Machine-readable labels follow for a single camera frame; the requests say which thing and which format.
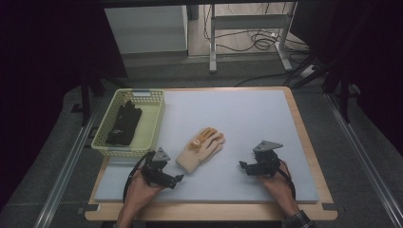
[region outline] white cabinet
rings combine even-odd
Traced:
[[[105,11],[121,54],[187,50],[186,6]]]

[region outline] tan glove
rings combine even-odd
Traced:
[[[212,127],[206,127],[186,145],[176,162],[190,174],[201,163],[209,161],[222,150],[224,143],[225,138],[222,133]]]

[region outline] black object in basket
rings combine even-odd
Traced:
[[[129,145],[133,140],[142,113],[142,110],[136,108],[131,101],[121,105],[116,115],[115,124],[107,134],[106,143]]]

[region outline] green plastic basket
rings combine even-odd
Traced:
[[[134,138],[131,144],[126,146],[108,144],[106,143],[107,134],[115,124],[119,107],[127,101],[131,101],[143,111]],[[98,149],[105,156],[142,157],[145,153],[155,150],[163,121],[164,108],[162,90],[131,88],[116,90],[91,147]]]

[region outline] metal stand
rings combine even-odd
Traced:
[[[292,70],[284,52],[284,42],[294,16],[296,2],[287,14],[269,15],[223,15],[216,16],[215,5],[211,5],[210,73],[217,72],[216,30],[224,29],[283,29],[279,42],[275,43],[278,55],[286,71]]]
[[[102,97],[106,93],[106,89],[101,82],[100,78],[104,78],[111,82],[112,84],[119,86],[121,88],[130,88],[129,85],[126,85],[119,81],[116,78],[110,77],[108,74],[102,72],[98,68],[91,68],[88,66],[85,60],[82,61],[80,65],[79,72],[80,81],[81,81],[81,99],[82,99],[82,111],[83,111],[83,121],[82,126],[85,126],[89,117],[91,116],[91,110],[89,106],[89,96],[88,92],[91,88],[92,93],[95,97]]]

